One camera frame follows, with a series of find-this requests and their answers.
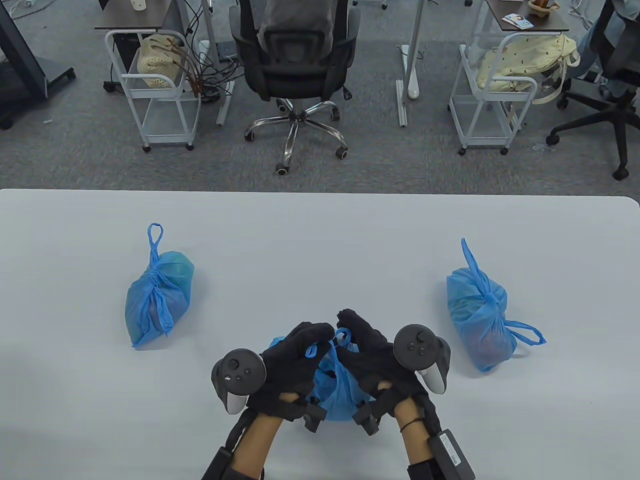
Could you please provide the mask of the person's left hand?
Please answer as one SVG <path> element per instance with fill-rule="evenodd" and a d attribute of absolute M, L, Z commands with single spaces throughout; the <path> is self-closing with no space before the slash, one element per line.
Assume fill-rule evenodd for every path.
<path fill-rule="evenodd" d="M 265 383 L 249 396 L 247 409 L 290 422 L 305 416 L 316 370 L 334 335 L 330 323 L 303 321 L 264 350 Z"/>

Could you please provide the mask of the person's right hand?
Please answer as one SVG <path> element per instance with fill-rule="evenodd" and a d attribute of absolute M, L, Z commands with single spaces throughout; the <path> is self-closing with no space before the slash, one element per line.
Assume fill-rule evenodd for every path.
<path fill-rule="evenodd" d="M 337 327 L 350 331 L 350 340 L 358 350 L 336 348 L 340 363 L 352 374 L 359 388 L 375 398 L 372 411 L 395 416 L 396 407 L 409 398 L 427 396 L 416 373 L 396 359 L 393 344 L 374 329 L 356 311 L 346 308 L 337 313 Z"/>

